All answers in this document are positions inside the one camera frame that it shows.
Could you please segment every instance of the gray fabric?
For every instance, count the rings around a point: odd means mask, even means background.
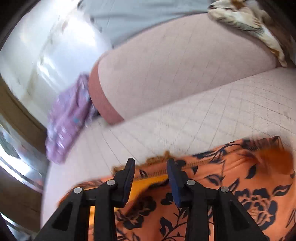
[[[78,9],[89,15],[113,46],[152,27],[186,15],[207,12],[211,0],[82,0]]]

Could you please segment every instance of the shiny purple cloth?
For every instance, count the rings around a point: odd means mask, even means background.
[[[62,92],[53,104],[45,142],[50,161],[65,161],[80,130],[97,113],[89,96],[88,80],[87,74],[81,74],[76,84]]]

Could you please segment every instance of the orange cloth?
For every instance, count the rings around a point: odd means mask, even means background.
[[[279,137],[237,140],[175,161],[204,187],[229,187],[269,240],[287,240],[295,225],[295,172],[292,156],[284,151]],[[209,240],[214,240],[210,207],[208,213]],[[187,215],[186,208],[173,202],[166,163],[142,165],[136,168],[129,202],[115,212],[118,240],[183,241]],[[89,227],[91,241],[92,217]]]

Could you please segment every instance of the metal screw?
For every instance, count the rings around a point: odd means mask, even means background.
[[[75,193],[81,193],[82,192],[82,188],[81,187],[77,187],[74,189]]]
[[[223,187],[221,187],[221,191],[222,192],[228,192],[229,191],[229,188],[228,187],[225,187],[225,186],[223,186]]]
[[[107,181],[107,185],[109,185],[109,186],[113,186],[115,183],[116,183],[116,181],[113,179]]]
[[[192,180],[192,179],[189,179],[189,180],[187,181],[187,184],[188,184],[189,186],[193,186],[193,185],[195,185],[195,181]]]

